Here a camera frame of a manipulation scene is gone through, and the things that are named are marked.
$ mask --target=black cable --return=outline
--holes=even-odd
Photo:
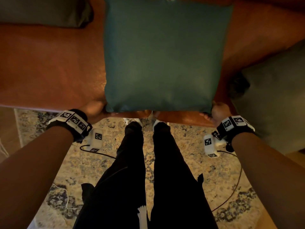
[[[237,157],[235,154],[232,154],[232,153],[229,153],[227,151],[222,151],[222,150],[217,150],[217,152],[223,152],[223,153],[226,153],[226,154],[231,154],[233,155],[234,157]],[[235,193],[237,187],[238,187],[238,184],[239,184],[239,181],[240,181],[240,177],[242,176],[242,167],[240,167],[240,173],[239,173],[239,177],[238,177],[238,181],[237,181],[237,184],[236,184],[236,187],[234,188],[233,190],[233,193],[230,195],[230,197],[228,197],[228,199],[226,201],[223,202],[223,204],[225,204],[227,201],[229,201],[229,199],[233,196],[233,194]],[[216,207],[213,211],[217,210],[219,207],[221,207],[223,204],[221,204],[220,206]]]
[[[98,152],[92,152],[92,151],[89,151],[89,150],[84,150],[84,149],[82,149],[84,146],[90,146],[90,145],[82,145],[81,147],[79,147],[79,149],[82,150],[82,151],[88,152],[88,153],[101,154],[101,155],[116,159],[115,157],[107,155],[107,154],[102,154],[102,153],[98,153]]]

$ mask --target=rug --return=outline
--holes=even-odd
[[[55,113],[42,111],[15,111],[20,133],[21,145],[24,146],[41,133],[46,123]],[[146,164],[146,201],[148,216],[153,207],[154,151],[153,151],[153,118],[143,119],[144,146]],[[122,118],[107,118],[93,125],[103,130],[103,149],[101,153],[116,156],[116,150],[124,137],[125,124]],[[203,173],[203,189],[211,209],[217,208],[232,194],[238,181],[241,165],[238,159],[230,154],[221,153],[219,158],[210,158],[204,154],[203,137],[215,129],[170,124],[171,133],[179,146],[185,162],[194,177]],[[83,205],[81,184],[96,185],[101,175],[113,163],[113,159],[81,151],[86,145],[73,143],[63,164],[50,188],[43,204],[36,214],[38,228],[72,228]],[[213,212],[219,229],[240,228],[254,229],[261,215],[263,206],[244,172],[233,196]]]

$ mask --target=white shoe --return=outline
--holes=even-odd
[[[169,122],[164,122],[164,121],[160,121],[158,119],[156,119],[155,123],[153,124],[153,127],[152,127],[152,132],[155,132],[155,126],[160,123],[160,122],[163,122],[163,123],[166,123],[167,125],[170,125]]]
[[[139,118],[123,118],[126,125],[129,125],[131,122],[137,122],[143,128],[143,124]]]

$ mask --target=black pants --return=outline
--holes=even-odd
[[[193,177],[170,127],[158,123],[153,141],[155,196],[148,228],[218,228],[202,182]],[[139,228],[138,208],[144,205],[143,133],[132,122],[125,128],[116,160],[85,198],[74,228]]]

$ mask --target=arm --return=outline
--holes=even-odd
[[[92,101],[79,108],[89,123],[108,117],[104,104]],[[27,228],[46,197],[73,136],[52,127],[0,164],[0,228]]]
[[[232,116],[229,107],[213,103],[212,118],[204,115],[217,127]],[[265,144],[252,133],[241,133],[232,146],[251,185],[276,226],[304,228],[305,169]]]

